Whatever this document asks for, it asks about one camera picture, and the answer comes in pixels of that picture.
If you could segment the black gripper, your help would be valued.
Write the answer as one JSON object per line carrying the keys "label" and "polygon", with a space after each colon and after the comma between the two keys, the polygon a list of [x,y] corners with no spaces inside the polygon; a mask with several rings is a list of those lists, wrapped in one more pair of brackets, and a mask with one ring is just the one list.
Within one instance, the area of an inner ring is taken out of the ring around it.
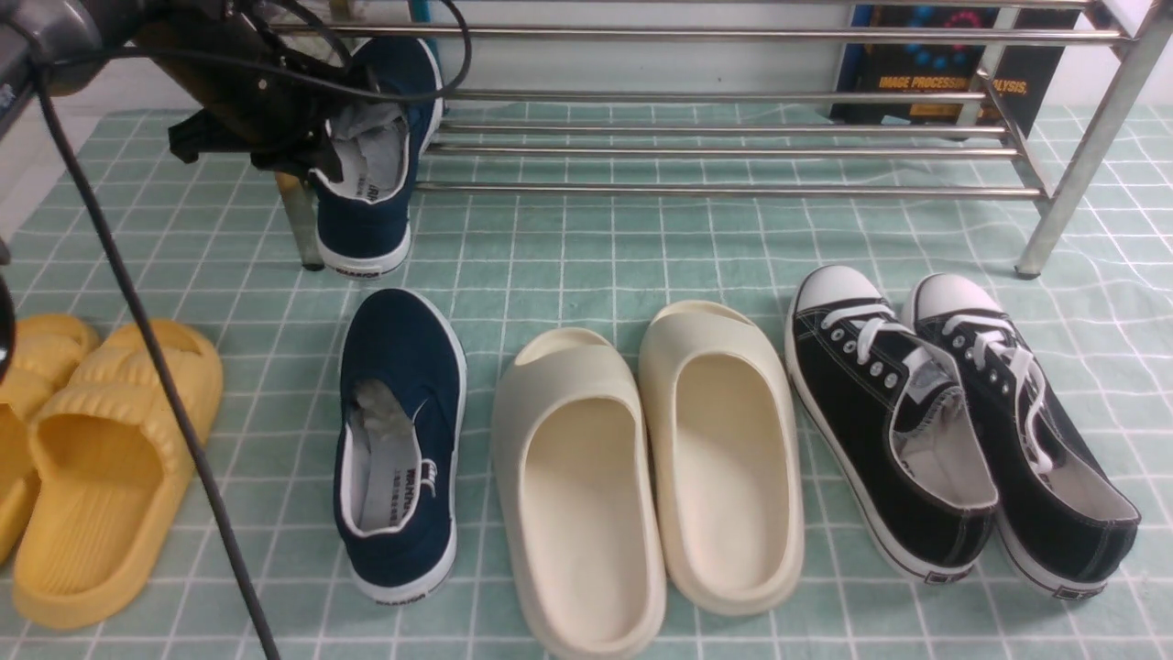
{"label": "black gripper", "polygon": [[280,1],[331,49],[325,59],[282,41],[264,1],[142,1],[138,49],[201,104],[169,129],[171,154],[192,164],[206,154],[248,154],[253,166],[306,179],[341,181],[327,121],[346,106],[328,83],[347,83],[355,57],[306,5]]}

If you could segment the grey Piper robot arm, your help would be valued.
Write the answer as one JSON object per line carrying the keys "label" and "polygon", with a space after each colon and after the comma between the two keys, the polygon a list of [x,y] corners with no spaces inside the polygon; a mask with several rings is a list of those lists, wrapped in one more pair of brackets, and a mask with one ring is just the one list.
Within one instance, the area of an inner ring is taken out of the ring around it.
{"label": "grey Piper robot arm", "polygon": [[106,251],[111,231],[53,98],[133,59],[158,64],[201,106],[168,131],[171,154],[188,164],[248,154],[264,171],[339,179],[326,122],[355,89],[372,91],[343,38],[298,1],[5,1],[4,129],[38,98]]}

